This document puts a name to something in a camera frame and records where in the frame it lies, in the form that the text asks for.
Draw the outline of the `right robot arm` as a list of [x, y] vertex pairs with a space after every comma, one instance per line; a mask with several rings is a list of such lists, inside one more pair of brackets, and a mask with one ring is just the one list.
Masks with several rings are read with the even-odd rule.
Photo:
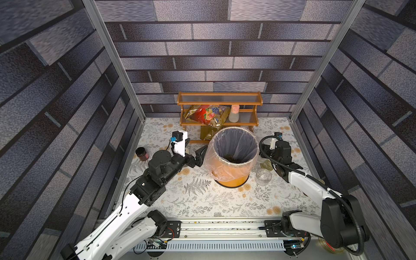
[[350, 254], [364, 253], [370, 231], [357, 198], [343, 195], [310, 174], [291, 160], [291, 146], [282, 134], [266, 136], [259, 142], [260, 156], [270, 160], [276, 173], [287, 183], [301, 190], [319, 206], [321, 213], [287, 211], [277, 224], [285, 235], [305, 232], [325, 240], [334, 249], [344, 248]]

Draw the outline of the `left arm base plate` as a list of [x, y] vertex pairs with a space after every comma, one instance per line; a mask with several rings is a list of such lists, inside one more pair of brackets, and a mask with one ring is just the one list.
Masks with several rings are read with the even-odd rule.
[[180, 237], [182, 222], [181, 221], [167, 221], [166, 229], [158, 236], [160, 239], [169, 240]]

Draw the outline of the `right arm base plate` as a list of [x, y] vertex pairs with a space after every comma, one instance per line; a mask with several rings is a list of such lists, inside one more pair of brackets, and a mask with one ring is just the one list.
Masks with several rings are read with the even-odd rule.
[[305, 231], [288, 231], [285, 233], [281, 226], [280, 221], [276, 220], [266, 220], [264, 221], [265, 233], [268, 238], [277, 238], [277, 237], [294, 237], [294, 238], [305, 238], [309, 233]]

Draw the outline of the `green jar lid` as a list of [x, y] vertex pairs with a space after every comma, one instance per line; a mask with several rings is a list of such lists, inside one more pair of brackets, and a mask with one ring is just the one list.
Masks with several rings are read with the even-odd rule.
[[261, 162], [260, 166], [261, 166], [262, 169], [265, 169], [265, 170], [268, 170], [268, 171], [273, 171], [274, 170], [274, 167], [273, 167], [271, 161], [268, 160], [268, 159]]

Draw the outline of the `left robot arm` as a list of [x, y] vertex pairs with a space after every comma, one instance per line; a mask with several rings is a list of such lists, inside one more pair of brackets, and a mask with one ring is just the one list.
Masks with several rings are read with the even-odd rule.
[[196, 155], [157, 151], [121, 205], [90, 235], [77, 244], [68, 244], [61, 250], [64, 260], [118, 260], [135, 246], [166, 230], [167, 219], [158, 210], [147, 214], [136, 226], [133, 222], [166, 191], [167, 183], [184, 166], [201, 167], [208, 147]]

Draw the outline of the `glass tea jar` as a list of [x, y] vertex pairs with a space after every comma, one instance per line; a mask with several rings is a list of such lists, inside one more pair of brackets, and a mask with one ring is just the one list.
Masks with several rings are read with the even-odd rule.
[[272, 174], [267, 169], [260, 168], [255, 174], [255, 182], [259, 186], [266, 186], [270, 183]]

